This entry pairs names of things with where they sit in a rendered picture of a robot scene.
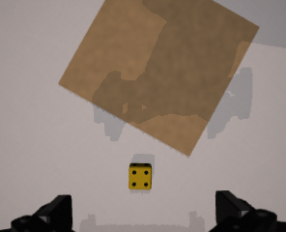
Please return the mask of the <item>yellow die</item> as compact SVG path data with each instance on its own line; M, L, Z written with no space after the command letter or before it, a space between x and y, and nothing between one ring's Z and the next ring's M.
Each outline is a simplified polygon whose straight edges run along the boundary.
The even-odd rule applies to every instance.
M129 189L151 189L152 166L150 163L131 163L129 165Z

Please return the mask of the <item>tan square mat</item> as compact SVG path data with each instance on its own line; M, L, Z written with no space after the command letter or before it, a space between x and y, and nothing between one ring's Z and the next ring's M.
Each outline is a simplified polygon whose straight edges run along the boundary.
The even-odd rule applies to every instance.
M105 0L58 84L190 156L259 28L214 0Z

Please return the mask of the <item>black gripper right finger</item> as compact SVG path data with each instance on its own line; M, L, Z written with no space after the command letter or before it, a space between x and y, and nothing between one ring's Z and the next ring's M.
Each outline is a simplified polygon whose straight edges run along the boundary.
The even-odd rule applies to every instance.
M286 222L277 221L277 214L256 210L229 190L215 193L215 220L209 232L286 232Z

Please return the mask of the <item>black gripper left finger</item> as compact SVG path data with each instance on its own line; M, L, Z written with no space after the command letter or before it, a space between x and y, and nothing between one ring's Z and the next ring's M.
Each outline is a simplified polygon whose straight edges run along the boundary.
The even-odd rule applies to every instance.
M72 230L71 195L57 195L32 216L18 217L11 222L11 228L0 232L75 232Z

